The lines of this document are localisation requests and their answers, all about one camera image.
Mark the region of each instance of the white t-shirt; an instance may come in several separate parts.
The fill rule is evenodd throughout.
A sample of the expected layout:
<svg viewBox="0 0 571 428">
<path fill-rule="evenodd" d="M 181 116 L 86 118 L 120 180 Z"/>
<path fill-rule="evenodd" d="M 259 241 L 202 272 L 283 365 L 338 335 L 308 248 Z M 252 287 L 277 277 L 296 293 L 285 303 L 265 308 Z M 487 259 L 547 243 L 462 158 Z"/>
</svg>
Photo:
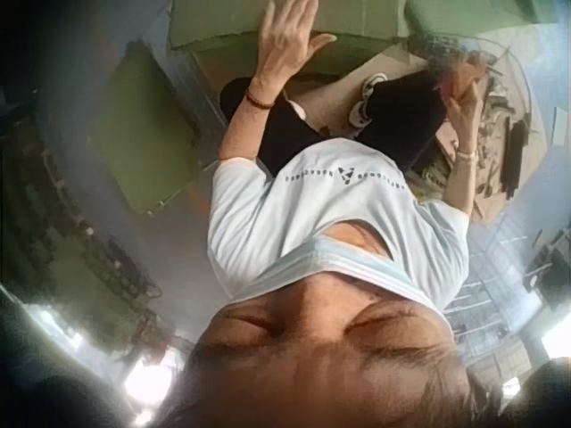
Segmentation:
<svg viewBox="0 0 571 428">
<path fill-rule="evenodd" d="M 211 261 L 233 295 L 308 238 L 349 220 L 377 230 L 438 309 L 468 276 L 468 215 L 441 201 L 418 203 L 392 160 L 343 138 L 305 149 L 275 178 L 250 160 L 223 162 L 214 175 Z"/>
</svg>

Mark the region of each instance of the logo on shirt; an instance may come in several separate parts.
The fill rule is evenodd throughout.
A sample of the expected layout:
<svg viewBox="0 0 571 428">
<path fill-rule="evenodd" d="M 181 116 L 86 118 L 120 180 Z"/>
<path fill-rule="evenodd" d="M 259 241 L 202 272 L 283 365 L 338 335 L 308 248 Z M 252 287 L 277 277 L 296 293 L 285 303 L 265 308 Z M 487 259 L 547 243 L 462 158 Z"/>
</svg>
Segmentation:
<svg viewBox="0 0 571 428">
<path fill-rule="evenodd" d="M 341 178 L 343 179 L 346 185 L 350 184 L 354 173 L 355 173 L 355 168 L 349 168 L 349 169 L 339 168 L 339 174 L 341 174 Z"/>
</svg>

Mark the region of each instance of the white sneaker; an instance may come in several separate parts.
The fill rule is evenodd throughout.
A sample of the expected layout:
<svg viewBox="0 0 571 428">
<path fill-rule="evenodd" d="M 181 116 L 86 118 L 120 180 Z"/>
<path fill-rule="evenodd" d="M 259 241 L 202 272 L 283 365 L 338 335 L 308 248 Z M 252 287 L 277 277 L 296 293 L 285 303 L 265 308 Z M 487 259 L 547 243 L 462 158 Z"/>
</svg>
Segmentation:
<svg viewBox="0 0 571 428">
<path fill-rule="evenodd" d="M 357 129 L 363 129 L 369 123 L 371 119 L 367 117 L 367 101 L 371 95 L 375 92 L 375 85 L 377 83 L 386 82 L 388 77 L 384 73 L 374 74 L 363 84 L 362 88 L 362 100 L 356 103 L 349 113 L 349 123 L 352 127 Z"/>
</svg>

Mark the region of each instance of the red bracelet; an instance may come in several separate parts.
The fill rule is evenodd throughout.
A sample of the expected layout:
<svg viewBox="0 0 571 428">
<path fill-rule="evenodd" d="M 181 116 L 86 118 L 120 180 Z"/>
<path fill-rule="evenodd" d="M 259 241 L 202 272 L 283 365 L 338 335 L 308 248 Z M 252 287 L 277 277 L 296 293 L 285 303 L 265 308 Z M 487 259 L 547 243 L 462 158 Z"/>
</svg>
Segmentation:
<svg viewBox="0 0 571 428">
<path fill-rule="evenodd" d="M 265 104 L 262 101 L 254 98 L 252 94 L 250 94 L 250 88 L 246 89 L 245 98 L 246 100 L 248 100 L 248 103 L 250 103 L 254 107 L 257 107 L 260 110 L 271 110 L 274 107 L 274 105 L 276 105 L 276 102 L 273 102 L 272 104 Z"/>
</svg>

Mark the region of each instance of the hair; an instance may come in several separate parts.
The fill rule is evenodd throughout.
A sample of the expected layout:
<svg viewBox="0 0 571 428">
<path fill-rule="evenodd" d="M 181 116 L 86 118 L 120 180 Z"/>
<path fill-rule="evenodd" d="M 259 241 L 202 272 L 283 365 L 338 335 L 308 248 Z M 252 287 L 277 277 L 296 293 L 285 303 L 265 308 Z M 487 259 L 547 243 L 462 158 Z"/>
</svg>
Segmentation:
<svg viewBox="0 0 571 428">
<path fill-rule="evenodd" d="M 208 350 L 198 349 L 190 356 L 186 369 L 165 400 L 161 415 L 155 428 L 224 428 L 240 426 L 239 421 L 230 417 L 227 422 L 212 421 L 204 411 L 201 397 L 201 371 L 204 365 L 211 367 L 211 361 L 205 361 Z M 421 405 L 402 420 L 387 425 L 373 424 L 385 428 L 494 428 L 501 424 L 501 391 L 488 391 L 476 377 L 468 371 L 469 393 L 451 391 L 449 376 L 451 360 L 456 356 L 439 358 L 431 368 Z M 370 426 L 370 423 L 354 426 Z"/>
</svg>

